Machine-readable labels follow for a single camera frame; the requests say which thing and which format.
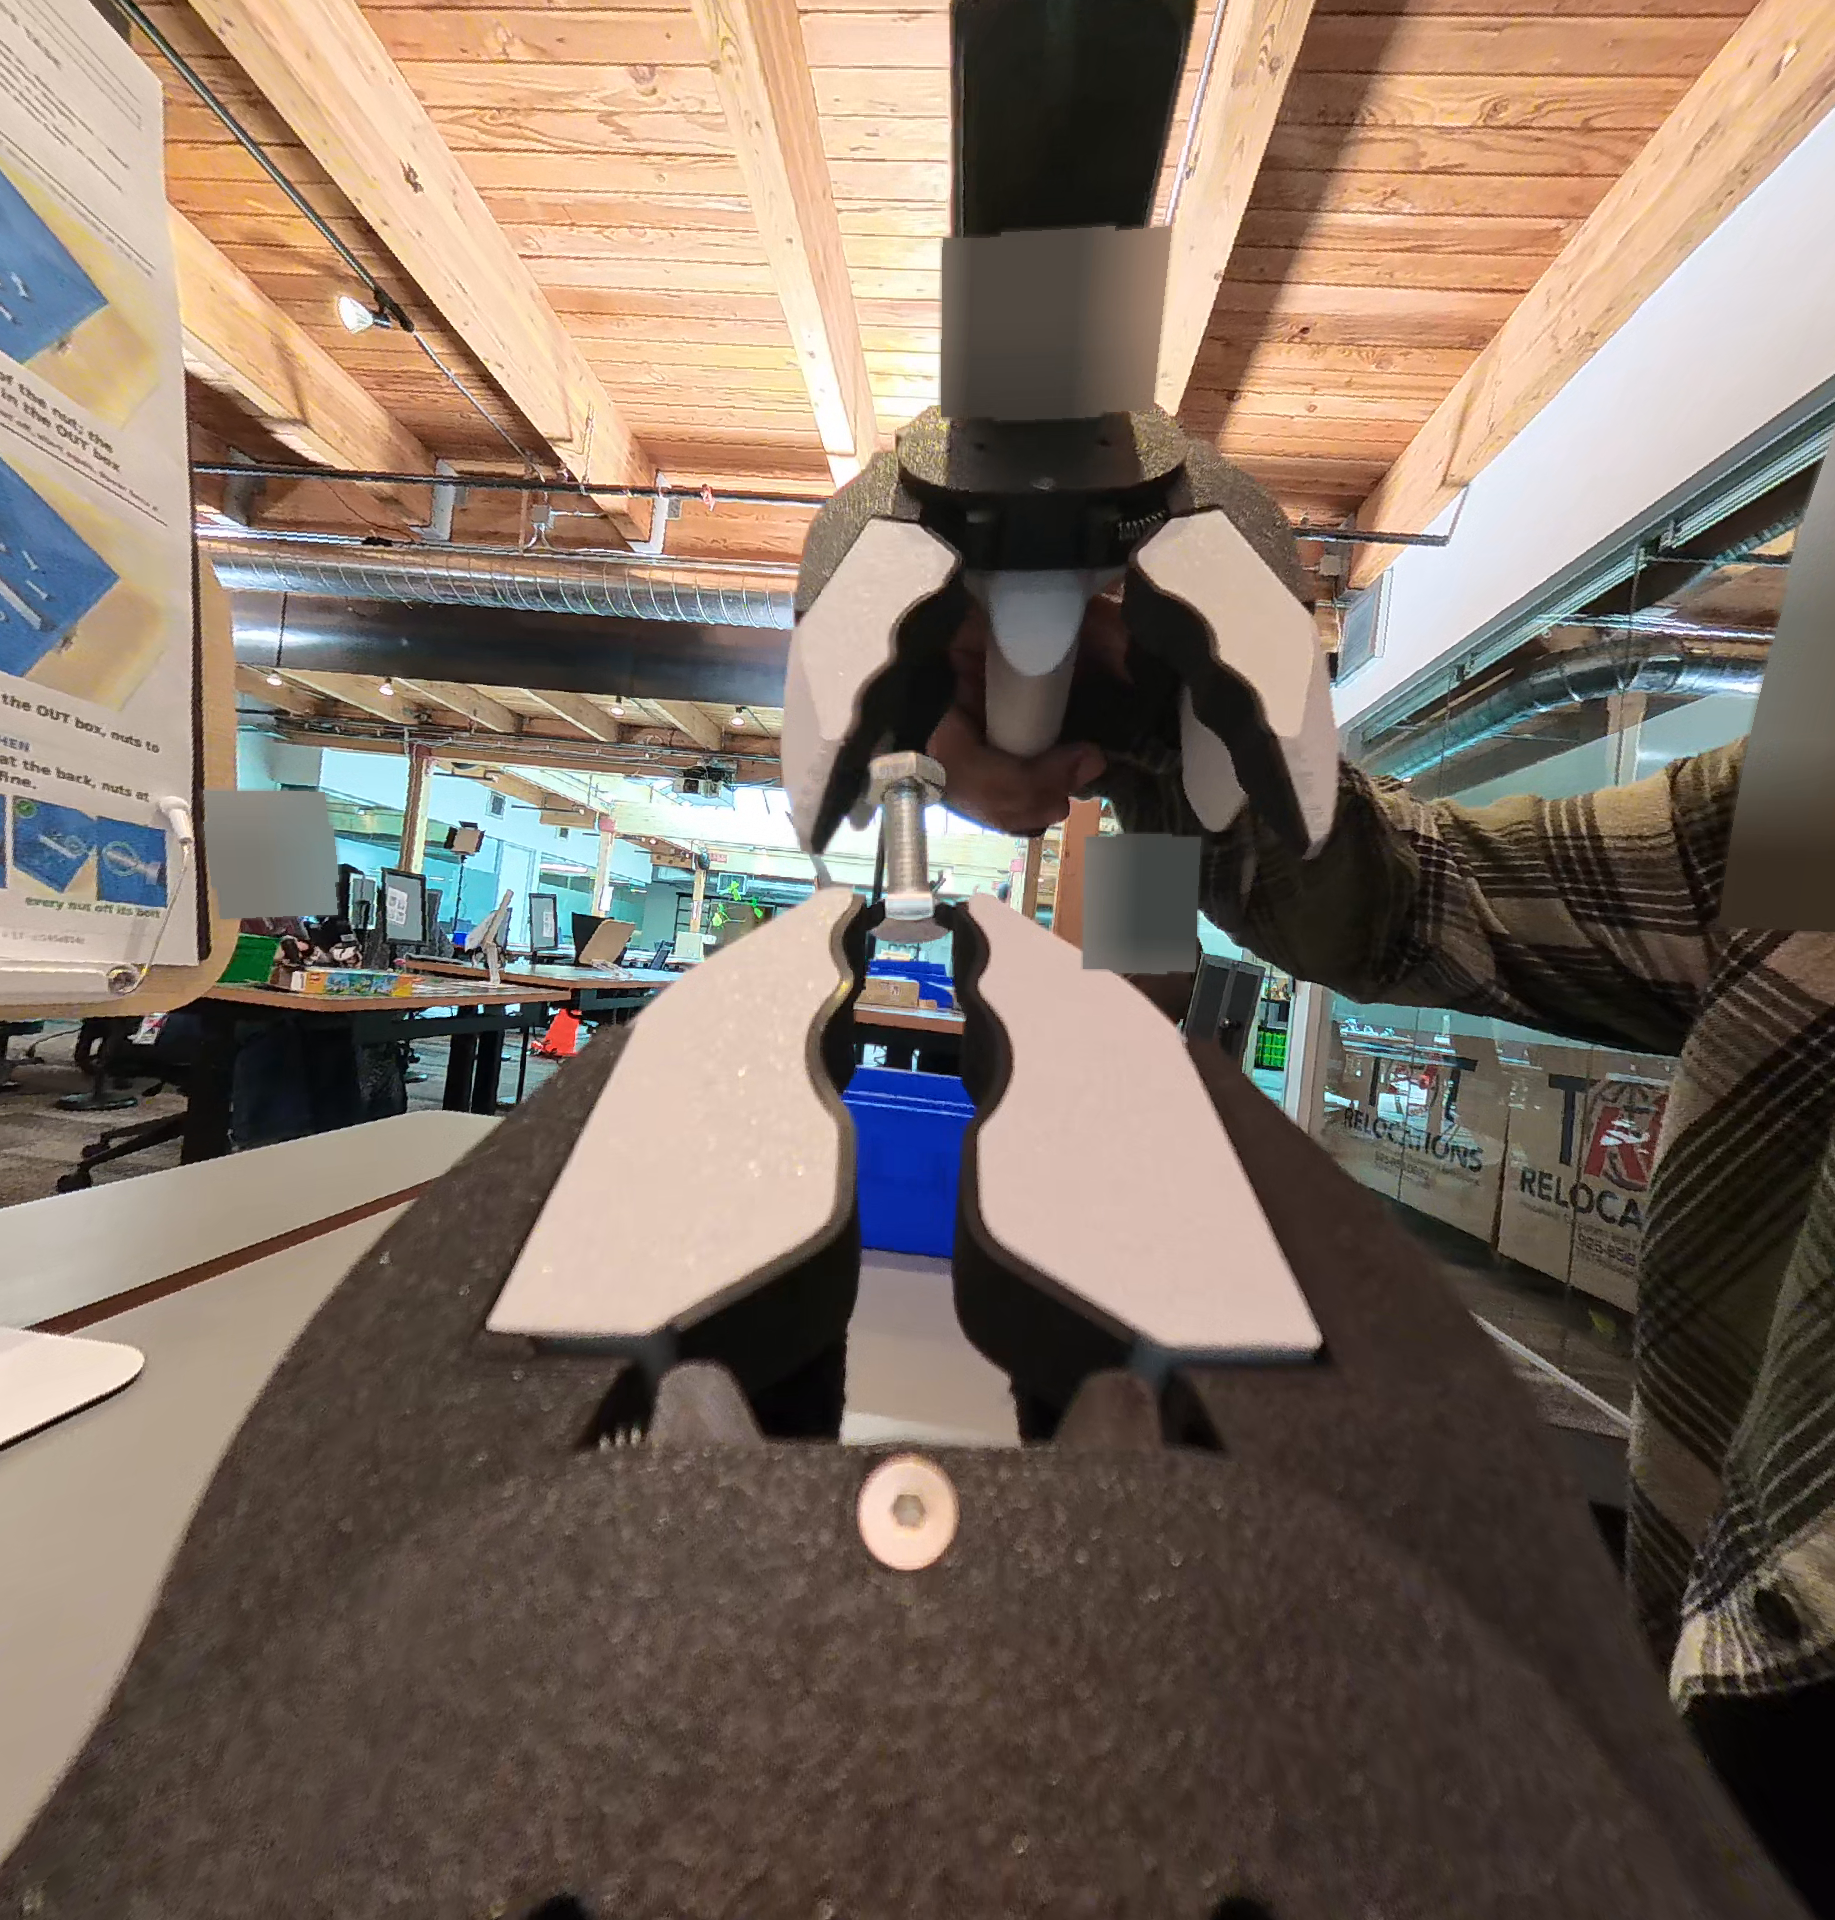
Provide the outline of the person's right forearm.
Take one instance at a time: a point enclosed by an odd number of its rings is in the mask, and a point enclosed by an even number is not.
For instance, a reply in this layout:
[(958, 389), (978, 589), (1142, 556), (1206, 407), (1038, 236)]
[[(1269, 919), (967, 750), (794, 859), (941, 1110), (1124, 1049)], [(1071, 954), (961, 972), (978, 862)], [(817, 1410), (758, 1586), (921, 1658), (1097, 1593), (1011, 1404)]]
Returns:
[(1335, 833), (1297, 854), (1251, 807), (1200, 854), (1200, 909), (1351, 999), (1689, 1055), (1736, 1037), (1716, 925), (1744, 742), (1579, 799), (1418, 800), (1337, 770)]

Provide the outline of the instruction sheet clipboard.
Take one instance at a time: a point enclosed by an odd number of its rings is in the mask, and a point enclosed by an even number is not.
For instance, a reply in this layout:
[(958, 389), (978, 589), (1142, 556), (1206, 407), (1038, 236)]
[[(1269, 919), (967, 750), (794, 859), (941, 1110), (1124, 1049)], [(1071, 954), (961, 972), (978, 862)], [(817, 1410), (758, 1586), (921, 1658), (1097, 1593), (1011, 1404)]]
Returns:
[(94, 2), (0, 2), (0, 1019), (176, 1010), (235, 945), (161, 118)]

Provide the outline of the wooden office desk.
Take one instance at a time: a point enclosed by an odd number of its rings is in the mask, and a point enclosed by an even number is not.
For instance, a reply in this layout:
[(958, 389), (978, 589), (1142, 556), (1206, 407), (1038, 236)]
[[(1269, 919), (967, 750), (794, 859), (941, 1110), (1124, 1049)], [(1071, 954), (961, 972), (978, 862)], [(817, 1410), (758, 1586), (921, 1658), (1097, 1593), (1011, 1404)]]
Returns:
[(447, 1110), (499, 1113), (507, 1032), (537, 1032), (563, 987), (410, 979), (407, 993), (289, 993), (211, 984), (190, 1005), (199, 1042), (185, 1087), (180, 1163), (258, 1144), (344, 1130), (400, 1115), (402, 1096), (370, 1101), (370, 1055), (410, 1037), (449, 1037)]

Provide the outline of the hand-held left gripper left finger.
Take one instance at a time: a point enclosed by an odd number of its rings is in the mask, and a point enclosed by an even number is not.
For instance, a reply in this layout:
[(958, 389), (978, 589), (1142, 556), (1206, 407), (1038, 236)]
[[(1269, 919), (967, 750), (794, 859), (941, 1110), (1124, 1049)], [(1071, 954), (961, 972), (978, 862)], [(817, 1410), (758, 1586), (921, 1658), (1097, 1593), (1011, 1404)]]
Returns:
[(827, 1036), (858, 984), (851, 889), (819, 889), (629, 1026), (488, 1331), (645, 1353), (838, 1250), (858, 1130)]

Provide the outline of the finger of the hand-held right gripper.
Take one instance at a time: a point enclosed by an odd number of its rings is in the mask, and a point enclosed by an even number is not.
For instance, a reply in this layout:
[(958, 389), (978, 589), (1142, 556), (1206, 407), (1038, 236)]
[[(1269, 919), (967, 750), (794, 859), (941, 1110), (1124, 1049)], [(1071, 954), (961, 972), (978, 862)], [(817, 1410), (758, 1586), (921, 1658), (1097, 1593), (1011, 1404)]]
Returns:
[(1174, 678), (1181, 785), (1206, 833), (1254, 813), (1323, 847), (1341, 742), (1311, 612), (1218, 508), (1173, 517), (1129, 562), (1124, 626)]
[(905, 517), (817, 517), (785, 660), (783, 779), (799, 842), (824, 857), (872, 762), (921, 750), (952, 701), (961, 556)]

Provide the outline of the blue plastic bin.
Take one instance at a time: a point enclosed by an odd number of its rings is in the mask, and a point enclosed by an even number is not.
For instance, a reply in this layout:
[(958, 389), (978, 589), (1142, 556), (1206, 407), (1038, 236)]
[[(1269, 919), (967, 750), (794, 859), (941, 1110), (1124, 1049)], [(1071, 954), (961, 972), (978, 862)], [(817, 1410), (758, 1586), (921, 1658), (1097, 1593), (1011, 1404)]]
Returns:
[(952, 1260), (967, 1128), (955, 1076), (858, 1067), (840, 1093), (858, 1128), (858, 1218), (870, 1253)]

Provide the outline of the white stand base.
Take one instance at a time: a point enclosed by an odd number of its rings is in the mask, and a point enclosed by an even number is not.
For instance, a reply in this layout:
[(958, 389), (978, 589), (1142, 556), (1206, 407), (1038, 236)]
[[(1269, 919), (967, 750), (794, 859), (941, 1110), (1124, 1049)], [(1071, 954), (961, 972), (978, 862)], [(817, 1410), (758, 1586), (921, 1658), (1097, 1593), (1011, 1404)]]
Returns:
[(127, 1391), (145, 1365), (138, 1348), (0, 1328), (0, 1453)]

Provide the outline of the person's right hand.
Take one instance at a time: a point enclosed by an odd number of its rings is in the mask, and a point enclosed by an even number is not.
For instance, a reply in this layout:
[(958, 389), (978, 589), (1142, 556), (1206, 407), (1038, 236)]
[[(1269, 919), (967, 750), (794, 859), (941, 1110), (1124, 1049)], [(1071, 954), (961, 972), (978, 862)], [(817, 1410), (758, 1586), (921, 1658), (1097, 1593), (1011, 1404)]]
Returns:
[(1181, 781), (1177, 686), (1131, 646), (1118, 589), (1089, 606), (1050, 747), (1012, 755), (987, 739), (987, 658), (990, 623), (971, 607), (946, 649), (955, 701), (930, 739), (961, 818), (1033, 836), (1064, 823), (1079, 799), (1102, 799), (1124, 833), (1200, 833)]

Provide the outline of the silver hex bolt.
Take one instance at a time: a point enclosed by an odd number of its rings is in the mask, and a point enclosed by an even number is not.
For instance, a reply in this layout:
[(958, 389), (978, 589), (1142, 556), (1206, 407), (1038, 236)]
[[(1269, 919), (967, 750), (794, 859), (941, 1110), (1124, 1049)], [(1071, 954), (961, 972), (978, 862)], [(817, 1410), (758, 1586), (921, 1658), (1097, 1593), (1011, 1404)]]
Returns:
[(930, 803), (946, 791), (946, 776), (930, 755), (878, 755), (870, 764), (865, 807), (882, 826), (882, 899), (934, 891), (930, 865)]

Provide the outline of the person's plaid shirt torso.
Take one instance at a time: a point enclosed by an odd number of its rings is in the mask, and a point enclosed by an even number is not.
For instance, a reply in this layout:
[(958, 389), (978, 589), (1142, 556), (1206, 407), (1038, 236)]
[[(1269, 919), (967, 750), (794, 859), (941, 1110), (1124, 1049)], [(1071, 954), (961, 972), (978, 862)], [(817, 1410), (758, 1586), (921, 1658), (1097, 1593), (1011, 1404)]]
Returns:
[(1638, 1253), (1634, 1547), (1678, 1711), (1835, 1680), (1835, 935), (1666, 942)]

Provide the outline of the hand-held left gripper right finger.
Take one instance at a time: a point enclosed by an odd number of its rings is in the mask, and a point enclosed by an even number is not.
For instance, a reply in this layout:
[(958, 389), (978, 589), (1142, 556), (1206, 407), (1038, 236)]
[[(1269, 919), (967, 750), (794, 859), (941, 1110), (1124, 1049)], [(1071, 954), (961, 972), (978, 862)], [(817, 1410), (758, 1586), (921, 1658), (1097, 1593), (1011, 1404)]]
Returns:
[(1005, 1373), (1303, 1365), (1320, 1331), (1185, 1037), (1012, 907), (955, 914), (955, 1306)]

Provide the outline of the silver air duct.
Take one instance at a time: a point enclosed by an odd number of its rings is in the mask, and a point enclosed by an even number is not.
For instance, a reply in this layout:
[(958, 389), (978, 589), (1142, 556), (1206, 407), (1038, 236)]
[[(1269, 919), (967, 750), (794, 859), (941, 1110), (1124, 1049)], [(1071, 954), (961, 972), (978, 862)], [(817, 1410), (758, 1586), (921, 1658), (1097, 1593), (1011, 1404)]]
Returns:
[(199, 552), (235, 591), (750, 630), (794, 623), (794, 573), (777, 568), (248, 537), (199, 540)]

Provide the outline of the stack of cardboard boxes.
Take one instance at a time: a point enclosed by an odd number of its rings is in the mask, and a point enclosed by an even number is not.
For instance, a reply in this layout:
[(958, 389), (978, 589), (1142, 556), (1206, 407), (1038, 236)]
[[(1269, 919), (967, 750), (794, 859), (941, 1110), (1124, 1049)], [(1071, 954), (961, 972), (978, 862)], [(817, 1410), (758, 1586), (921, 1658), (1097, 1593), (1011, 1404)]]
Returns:
[(1634, 1314), (1674, 1079), (1666, 1055), (1346, 1007), (1320, 1139), (1366, 1186)]

